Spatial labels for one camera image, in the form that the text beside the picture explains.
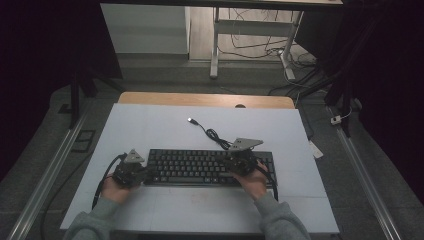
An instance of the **gray sleeve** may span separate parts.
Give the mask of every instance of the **gray sleeve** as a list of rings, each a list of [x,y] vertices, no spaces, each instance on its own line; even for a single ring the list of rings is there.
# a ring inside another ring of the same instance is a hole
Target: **gray sleeve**
[[[265,194],[255,202],[261,214],[260,229],[266,240],[310,240],[305,226],[290,210],[288,203],[278,203],[270,193]]]
[[[119,204],[112,200],[99,198],[90,213],[81,212],[75,217],[64,239],[109,239],[109,233],[113,229],[113,216],[118,207]]]

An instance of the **wooden board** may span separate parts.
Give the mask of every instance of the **wooden board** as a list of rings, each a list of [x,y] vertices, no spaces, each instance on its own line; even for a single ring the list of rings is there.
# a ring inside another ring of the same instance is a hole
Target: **wooden board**
[[[242,104],[247,108],[294,109],[289,97],[225,94],[125,92],[121,94],[118,103],[209,107],[235,107]]]

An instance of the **cable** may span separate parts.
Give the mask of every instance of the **cable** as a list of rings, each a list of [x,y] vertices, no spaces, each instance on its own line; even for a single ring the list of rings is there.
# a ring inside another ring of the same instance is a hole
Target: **cable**
[[[299,95],[300,95],[300,91],[297,92],[296,102],[294,102],[294,108],[296,108],[297,101],[299,101]]]
[[[102,191],[102,187],[103,187],[103,183],[104,183],[104,181],[106,180],[107,175],[108,175],[108,173],[109,173],[110,169],[112,168],[113,164],[115,164],[115,162],[116,162],[118,159],[125,159],[125,157],[126,157],[126,156],[127,156],[127,154],[126,154],[126,153],[121,154],[121,155],[118,155],[115,159],[113,159],[113,160],[112,160],[112,162],[109,164],[109,167],[107,167],[107,169],[106,169],[106,171],[105,171],[105,174],[103,175],[102,180],[99,182],[99,185],[97,186],[97,190],[96,190],[96,193],[94,194],[93,204],[92,204],[92,206],[91,206],[91,209],[93,209],[93,208],[96,206],[96,204],[97,204],[97,200],[99,200],[100,193],[101,193],[101,191]]]
[[[58,190],[54,193],[53,197],[50,199],[46,206],[46,210],[44,211],[43,215],[41,216],[40,220],[40,235],[41,239],[45,239],[45,232],[44,232],[44,222],[46,220],[47,211],[50,208],[50,205],[53,203],[53,201],[56,199],[57,195],[60,193],[60,191],[63,189],[65,184],[71,179],[71,177],[76,173],[76,171],[82,166],[82,164],[87,161],[87,159],[93,154],[93,151],[91,151],[87,156],[84,157],[84,159],[77,165],[77,167],[69,174],[69,176],[65,179],[65,181],[59,186]]]
[[[288,83],[292,84],[292,85],[295,85],[295,86],[298,86],[298,87],[303,87],[303,88],[310,88],[309,86],[306,86],[306,85],[302,85],[302,84],[297,84],[297,83],[294,83],[294,82],[290,82],[289,79],[287,78],[286,71],[284,71],[284,79],[286,79],[286,81]]]
[[[263,175],[265,175],[265,177],[268,179],[268,181],[271,183],[272,185],[272,190],[274,191],[274,198],[275,200],[277,200],[278,202],[278,189],[277,189],[277,184],[275,183],[274,179],[272,179],[271,174],[269,174],[269,172],[265,171],[263,168],[261,168],[258,165],[255,165],[255,168],[261,172]]]
[[[232,93],[232,94],[236,94],[236,95],[238,95],[238,94],[237,94],[237,92],[235,92],[235,91],[233,91],[233,90],[231,90],[231,89],[228,89],[228,88],[226,88],[226,87],[219,86],[219,88],[220,88],[220,89],[222,89],[222,90],[228,91],[228,92],[230,92],[230,93]]]
[[[272,45],[272,44],[276,44],[276,43],[283,43],[283,42],[287,42],[287,39],[275,41],[275,42],[269,42],[268,41],[267,43],[261,43],[261,44],[255,44],[255,45],[246,45],[246,46],[236,46],[233,42],[233,46],[234,46],[234,48],[251,48],[251,47],[267,46],[267,45]]]
[[[309,71],[303,78],[301,78],[299,80],[299,82],[301,82],[301,83],[308,82],[309,79],[312,78],[316,74],[315,71],[318,71],[318,69],[317,68],[314,68],[311,71]],[[274,92],[274,91],[276,91],[276,90],[284,89],[284,88],[287,88],[287,87],[291,87],[291,85],[284,85],[284,86],[272,88],[271,90],[268,91],[267,96],[271,96],[271,93]]]
[[[352,113],[352,107],[350,107],[350,111],[349,111],[349,113],[346,115],[346,116],[343,116],[343,117],[340,117],[340,119],[343,119],[343,118],[347,118],[347,117],[349,117],[349,115]]]
[[[228,150],[230,148],[230,146],[232,145],[232,143],[230,143],[230,142],[228,142],[224,139],[219,138],[218,133],[216,133],[215,130],[213,130],[213,129],[205,130],[205,128],[202,125],[200,125],[196,120],[189,118],[188,122],[190,122],[191,124],[194,124],[196,126],[200,126],[203,129],[203,131],[206,133],[206,136],[208,136],[210,139],[212,139],[213,141],[218,143],[222,147],[222,149]]]
[[[303,62],[300,62],[299,61],[299,59],[300,59],[301,56],[304,56],[304,55],[307,55],[307,54],[310,54],[310,53],[308,53],[308,52],[307,53],[302,53],[302,54],[300,54],[297,57],[297,60],[294,60],[293,59],[293,55],[291,53],[289,53],[289,57],[291,58],[291,60],[290,59],[288,59],[288,60],[296,68],[302,69],[302,68],[307,68],[307,67],[315,67],[317,65],[315,62],[306,62],[306,63],[303,63]]]
[[[308,83],[315,75],[317,75],[318,73],[320,72],[320,69],[319,68],[314,68],[313,70],[311,70],[305,77],[303,77],[302,79],[300,79],[299,80],[299,83],[300,84],[306,84],[306,83]],[[292,91],[295,91],[295,90],[298,90],[299,89],[299,87],[298,86],[296,86],[296,87],[294,87],[294,88],[292,88],[291,90],[289,90],[287,93],[286,93],[286,96],[290,96],[290,93],[292,92]]]
[[[231,54],[231,55],[236,55],[236,56],[239,56],[239,57],[245,57],[245,58],[264,58],[264,57],[267,57],[267,56],[269,56],[269,55],[271,55],[271,53],[267,53],[267,54],[265,54],[265,55],[262,55],[262,56],[246,56],[246,55],[242,55],[242,54],[238,54],[238,53],[231,53],[231,52],[224,52],[224,51],[222,51],[220,48],[219,48],[219,46],[217,46],[218,47],[218,50],[222,53],[222,54]]]

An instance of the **white table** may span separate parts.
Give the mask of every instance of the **white table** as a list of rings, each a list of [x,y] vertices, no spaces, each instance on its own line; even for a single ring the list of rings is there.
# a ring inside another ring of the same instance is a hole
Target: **white table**
[[[255,150],[273,152],[280,201],[290,204],[310,233],[339,232],[297,110],[140,104],[114,105],[61,228],[67,229],[79,212],[91,210],[104,171],[123,152],[135,148],[147,159],[151,148],[220,149],[188,117],[229,141],[263,140]],[[116,218],[117,230],[132,232],[260,232],[252,200],[234,188],[142,186]]]

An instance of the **keyboard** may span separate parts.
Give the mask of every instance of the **keyboard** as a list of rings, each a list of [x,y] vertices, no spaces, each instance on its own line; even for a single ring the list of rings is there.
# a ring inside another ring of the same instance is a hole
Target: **keyboard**
[[[268,167],[277,183],[272,152],[253,151]],[[147,167],[156,170],[155,175],[144,181],[146,185],[162,186],[240,186],[217,157],[227,156],[224,150],[175,150],[151,149]],[[267,181],[267,188],[272,185]]]

